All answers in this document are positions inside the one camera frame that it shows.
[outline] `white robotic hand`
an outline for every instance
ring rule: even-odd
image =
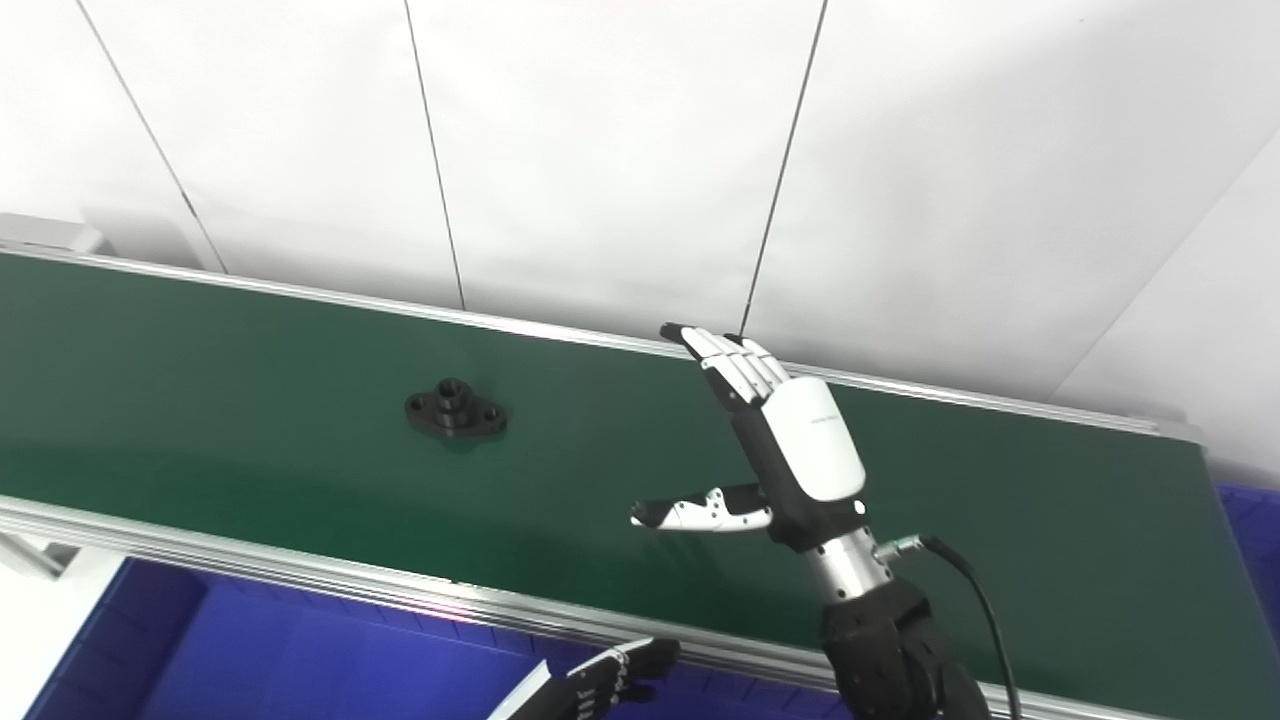
[[[660,530],[740,532],[768,528],[796,552],[863,525],[854,501],[867,473],[845,419],[818,378],[792,378],[759,343],[668,323],[662,336],[699,361],[759,484],[712,488],[639,502],[631,523]]]
[[[927,720],[941,710],[950,720],[989,720],[982,691],[947,648],[928,601],[887,566],[904,550],[941,543],[909,538],[877,547],[858,498],[867,473],[827,383],[792,378],[740,336],[668,323],[662,337],[700,363],[759,484],[637,502],[631,523],[659,530],[765,528],[773,542],[803,553],[822,594],[822,650],[855,716]]]
[[[498,705],[489,720],[598,720],[620,702],[648,702],[654,689],[636,680],[664,678],[680,655],[672,639],[614,646],[553,678],[547,661]]]

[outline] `blue bin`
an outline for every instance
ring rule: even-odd
[[[540,660],[599,651],[128,560],[27,720],[484,719]],[[654,684],[611,720],[849,717],[833,693],[684,664]]]

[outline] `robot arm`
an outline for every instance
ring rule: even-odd
[[[611,647],[552,676],[547,661],[507,694],[489,720],[599,720],[620,702],[648,702],[654,689],[639,679],[664,678],[680,655],[680,643],[645,638]]]
[[[792,378],[741,336],[673,323],[662,336],[699,361],[759,483],[637,502],[631,523],[659,530],[764,528],[773,542],[804,555],[824,603],[822,647],[854,715],[925,720],[942,711],[948,720],[989,719],[928,601],[887,566],[910,547],[878,547],[872,537],[859,500],[867,474],[827,383]]]

